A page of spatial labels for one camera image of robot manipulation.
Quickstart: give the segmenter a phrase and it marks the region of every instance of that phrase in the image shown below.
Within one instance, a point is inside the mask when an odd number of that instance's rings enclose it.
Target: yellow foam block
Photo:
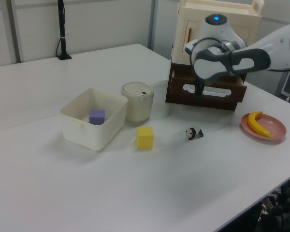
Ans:
[[[140,149],[153,148],[154,132],[151,127],[137,127],[136,145]]]

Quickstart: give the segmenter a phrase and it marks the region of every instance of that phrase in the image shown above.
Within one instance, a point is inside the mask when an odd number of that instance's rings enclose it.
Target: purple foam block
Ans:
[[[89,115],[89,123],[93,125],[101,125],[105,121],[105,110],[91,110]]]

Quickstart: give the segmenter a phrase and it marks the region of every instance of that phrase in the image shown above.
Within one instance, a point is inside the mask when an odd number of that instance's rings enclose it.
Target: yellow banana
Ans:
[[[262,111],[250,113],[247,118],[247,123],[255,133],[271,138],[271,133],[256,121],[256,117],[261,115],[262,113]]]

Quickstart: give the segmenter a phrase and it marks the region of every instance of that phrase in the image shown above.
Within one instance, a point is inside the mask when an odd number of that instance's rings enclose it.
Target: plate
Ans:
[[[265,115],[265,114],[261,114],[260,116],[258,116],[257,118],[257,122],[263,126],[264,128],[266,128],[272,135],[271,138],[266,137],[266,136],[262,136],[259,134],[256,134],[248,125],[247,123],[247,118],[248,118],[249,114],[246,114],[242,117],[241,119],[241,125],[244,128],[245,131],[247,131],[249,134],[251,134],[252,136],[258,138],[258,139],[263,139],[263,140],[278,140],[281,139],[282,137],[285,136],[285,134],[287,133],[287,129],[285,127],[285,125],[279,121],[278,119],[269,116],[269,115]]]

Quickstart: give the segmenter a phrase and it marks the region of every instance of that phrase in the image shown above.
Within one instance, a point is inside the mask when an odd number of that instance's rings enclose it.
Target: toy panda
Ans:
[[[200,128],[193,128],[192,127],[186,131],[186,138],[189,140],[194,139],[197,135],[201,138],[204,136],[204,134]]]

